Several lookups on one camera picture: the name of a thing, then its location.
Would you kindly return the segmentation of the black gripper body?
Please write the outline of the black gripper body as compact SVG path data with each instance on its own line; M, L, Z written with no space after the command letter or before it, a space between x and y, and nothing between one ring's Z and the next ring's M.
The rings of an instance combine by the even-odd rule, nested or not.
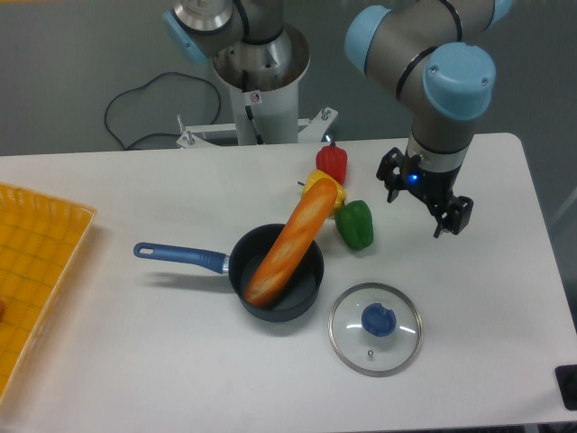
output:
M420 167L421 158L401 154L398 157L400 185L424 203L433 217L467 214L467 197L457 197L453 185L461 167L449 171L430 171Z

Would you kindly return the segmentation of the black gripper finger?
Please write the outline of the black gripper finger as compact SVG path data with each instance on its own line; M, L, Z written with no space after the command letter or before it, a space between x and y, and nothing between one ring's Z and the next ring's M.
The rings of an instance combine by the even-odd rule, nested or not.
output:
M451 194L448 198L435 199L432 215L436 221L434 238L442 233L458 235L469 224L473 209L473 200L465 196Z
M392 203L399 192L406 189L401 170L404 160L404 154L394 147L382 157L377 169L376 178L384 183L388 203Z

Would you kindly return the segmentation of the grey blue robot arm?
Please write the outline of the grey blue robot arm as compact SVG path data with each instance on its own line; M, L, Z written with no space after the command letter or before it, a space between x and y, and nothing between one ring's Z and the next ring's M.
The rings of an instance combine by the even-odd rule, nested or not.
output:
M438 233L460 233L473 203L453 184L496 77L490 55L467 39L508 13L508 1L419 1L395 13L373 5L350 24L344 51L355 68L413 114L404 151L391 150L377 177L389 199L402 190L424 203ZM209 61L228 86L239 144L294 143L298 83L310 53L280 1L178 1L163 21L191 62Z

